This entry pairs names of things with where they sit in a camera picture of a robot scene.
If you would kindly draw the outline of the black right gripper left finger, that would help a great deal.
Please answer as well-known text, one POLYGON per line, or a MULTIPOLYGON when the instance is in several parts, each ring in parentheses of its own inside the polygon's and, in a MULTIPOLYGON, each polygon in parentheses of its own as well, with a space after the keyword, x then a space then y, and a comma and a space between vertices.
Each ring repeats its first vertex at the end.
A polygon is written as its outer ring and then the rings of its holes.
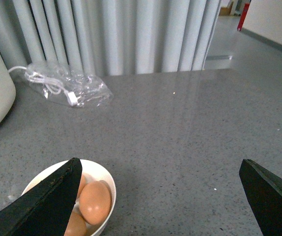
POLYGON ((62 236, 76 202, 82 165, 72 158, 0 211, 0 236, 62 236))

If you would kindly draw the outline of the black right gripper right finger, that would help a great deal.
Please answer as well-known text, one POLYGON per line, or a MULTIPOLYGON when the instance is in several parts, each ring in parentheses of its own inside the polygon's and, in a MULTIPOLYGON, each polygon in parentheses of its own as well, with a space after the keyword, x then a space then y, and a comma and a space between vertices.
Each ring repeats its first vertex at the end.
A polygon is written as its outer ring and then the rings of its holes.
POLYGON ((243 159, 239 177, 264 236, 282 236, 282 178, 250 159, 243 159))

